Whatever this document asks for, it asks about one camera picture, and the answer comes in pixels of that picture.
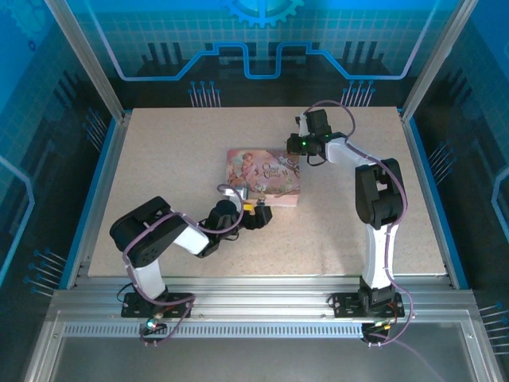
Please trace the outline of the pink illustrated book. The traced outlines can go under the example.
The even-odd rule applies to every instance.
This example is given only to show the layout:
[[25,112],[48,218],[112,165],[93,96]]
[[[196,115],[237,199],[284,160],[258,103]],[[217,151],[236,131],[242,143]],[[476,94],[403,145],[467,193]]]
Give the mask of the pink illustrated book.
[[244,191],[246,201],[295,207],[301,193],[300,158],[283,149],[231,149],[227,152],[226,179]]

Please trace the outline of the aluminium front beam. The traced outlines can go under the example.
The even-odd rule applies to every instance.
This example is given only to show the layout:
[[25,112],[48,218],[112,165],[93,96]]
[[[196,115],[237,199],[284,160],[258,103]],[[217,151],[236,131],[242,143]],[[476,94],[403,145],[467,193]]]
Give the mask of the aluminium front beam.
[[[127,283],[119,277],[79,278],[71,290],[54,293],[46,321],[118,322],[116,298]],[[331,322],[326,302],[335,292],[355,292],[356,276],[250,276],[230,278],[167,277],[171,292],[196,296],[192,309],[195,322]],[[444,275],[411,275],[398,279],[410,292],[404,303],[414,306],[415,322],[455,322],[479,319],[474,294],[449,285]]]

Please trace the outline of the grey metal front tray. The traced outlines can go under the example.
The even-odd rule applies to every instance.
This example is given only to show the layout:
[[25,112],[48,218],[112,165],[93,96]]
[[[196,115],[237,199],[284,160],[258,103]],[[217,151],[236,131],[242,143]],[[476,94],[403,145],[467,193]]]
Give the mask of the grey metal front tray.
[[415,322],[378,347],[340,338],[65,337],[48,322],[21,382],[509,382],[480,321]]

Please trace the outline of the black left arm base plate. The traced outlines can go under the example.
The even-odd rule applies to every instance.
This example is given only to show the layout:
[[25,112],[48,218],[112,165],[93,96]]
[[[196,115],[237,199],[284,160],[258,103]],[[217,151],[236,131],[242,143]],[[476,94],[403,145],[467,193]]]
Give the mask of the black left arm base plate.
[[122,318],[153,318],[156,313],[163,312],[163,318],[180,318],[188,309],[190,302],[174,304],[175,301],[190,297],[190,293],[170,293],[171,306],[154,305],[146,301],[138,292],[124,295],[121,309]]

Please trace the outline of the aluminium table side rail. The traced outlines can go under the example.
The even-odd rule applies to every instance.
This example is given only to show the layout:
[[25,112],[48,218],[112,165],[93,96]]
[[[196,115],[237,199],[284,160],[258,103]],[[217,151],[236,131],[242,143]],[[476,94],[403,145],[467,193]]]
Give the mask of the aluminium table side rail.
[[129,110],[122,123],[115,122],[108,129],[68,256],[68,265],[72,267],[66,289],[75,287],[80,268],[90,263],[94,254],[131,116],[132,110]]
[[438,193],[436,182],[429,166],[422,139],[413,118],[402,120],[402,129],[406,136],[410,154],[414,161],[425,206],[437,241],[445,273],[452,288],[460,290],[468,286],[463,267],[447,221],[445,210]]

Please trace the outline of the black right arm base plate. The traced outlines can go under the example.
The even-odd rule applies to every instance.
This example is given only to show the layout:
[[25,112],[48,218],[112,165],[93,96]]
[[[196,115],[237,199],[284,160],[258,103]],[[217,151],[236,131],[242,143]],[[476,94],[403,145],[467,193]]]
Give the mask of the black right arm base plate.
[[332,308],[335,318],[404,318],[402,296],[396,293],[387,303],[365,311],[357,293],[333,293],[326,303]]

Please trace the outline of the aluminium frame post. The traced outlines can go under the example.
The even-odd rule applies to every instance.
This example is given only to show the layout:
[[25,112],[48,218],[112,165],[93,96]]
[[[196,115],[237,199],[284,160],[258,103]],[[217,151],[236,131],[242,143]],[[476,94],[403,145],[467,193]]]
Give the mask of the aluminium frame post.
[[401,111],[401,120],[408,123],[413,117],[419,104],[429,90],[433,80],[437,76],[441,66],[451,53],[468,19],[479,0],[458,0],[457,6],[452,12],[440,37],[435,44],[429,59],[419,74],[414,86],[411,88],[406,102]]
[[44,0],[75,55],[82,64],[107,110],[117,123],[123,123],[126,113],[115,90],[103,71],[74,13],[65,0]]

